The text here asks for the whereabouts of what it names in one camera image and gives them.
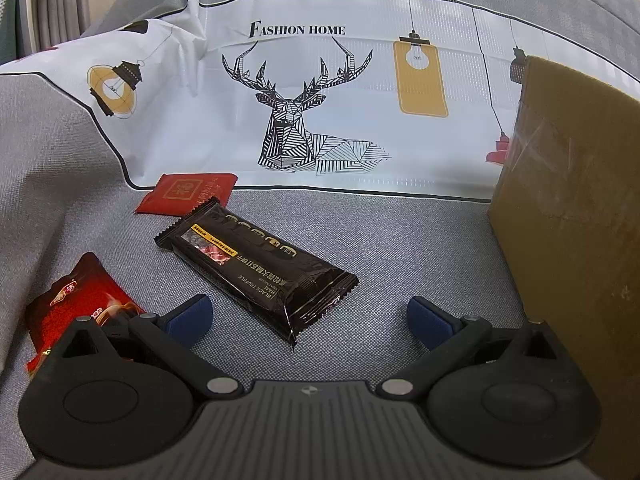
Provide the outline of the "flat red tea packet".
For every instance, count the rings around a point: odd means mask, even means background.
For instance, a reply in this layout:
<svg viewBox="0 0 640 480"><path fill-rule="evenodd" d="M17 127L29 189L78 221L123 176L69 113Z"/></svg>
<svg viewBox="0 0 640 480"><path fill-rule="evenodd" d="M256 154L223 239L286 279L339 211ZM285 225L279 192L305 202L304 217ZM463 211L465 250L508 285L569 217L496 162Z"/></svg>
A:
<svg viewBox="0 0 640 480"><path fill-rule="evenodd" d="M183 217L212 197L225 207L237 180L235 174L163 174L134 212Z"/></svg>

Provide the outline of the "white deer print cloth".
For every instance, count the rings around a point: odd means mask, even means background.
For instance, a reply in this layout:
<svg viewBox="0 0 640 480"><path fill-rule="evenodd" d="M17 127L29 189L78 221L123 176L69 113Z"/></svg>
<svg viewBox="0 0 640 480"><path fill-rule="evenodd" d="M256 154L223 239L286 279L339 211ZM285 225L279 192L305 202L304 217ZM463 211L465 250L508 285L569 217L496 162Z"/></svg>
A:
<svg viewBox="0 0 640 480"><path fill-rule="evenodd" d="M1 71L85 107L140 190L228 172L243 188L488 200L526 55L639 92L576 41L456 0L189 0Z"/></svg>

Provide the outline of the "large red coffee pouch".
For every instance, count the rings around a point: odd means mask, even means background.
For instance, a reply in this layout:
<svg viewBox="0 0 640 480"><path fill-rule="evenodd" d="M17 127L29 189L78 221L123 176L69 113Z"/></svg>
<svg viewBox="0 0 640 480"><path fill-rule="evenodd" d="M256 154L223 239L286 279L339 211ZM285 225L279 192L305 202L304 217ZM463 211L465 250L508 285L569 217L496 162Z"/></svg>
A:
<svg viewBox="0 0 640 480"><path fill-rule="evenodd" d="M26 307L25 327L36 352L26 364L27 374L34 376L76 318L88 316L103 326L119 314L133 318L143 312L107 273L98 257L86 252L70 274L59 278Z"/></svg>

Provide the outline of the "black chocolate bar wrapper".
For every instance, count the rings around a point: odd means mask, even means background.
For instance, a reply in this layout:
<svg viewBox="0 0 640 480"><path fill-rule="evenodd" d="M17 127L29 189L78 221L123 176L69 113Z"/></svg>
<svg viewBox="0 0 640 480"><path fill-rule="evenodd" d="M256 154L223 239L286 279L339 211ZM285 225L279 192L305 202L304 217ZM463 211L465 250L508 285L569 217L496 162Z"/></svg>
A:
<svg viewBox="0 0 640 480"><path fill-rule="evenodd" d="M359 283L211 198L158 233L172 252L291 346Z"/></svg>

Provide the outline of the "brown cardboard box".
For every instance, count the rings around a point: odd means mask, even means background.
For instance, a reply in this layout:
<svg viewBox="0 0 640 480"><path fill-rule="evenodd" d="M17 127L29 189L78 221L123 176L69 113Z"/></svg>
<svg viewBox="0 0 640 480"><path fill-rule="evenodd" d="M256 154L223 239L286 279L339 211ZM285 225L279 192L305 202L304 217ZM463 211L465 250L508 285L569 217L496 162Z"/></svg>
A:
<svg viewBox="0 0 640 480"><path fill-rule="evenodd" d="M639 474L639 103L532 56L489 220L526 315L597 393L587 465Z"/></svg>

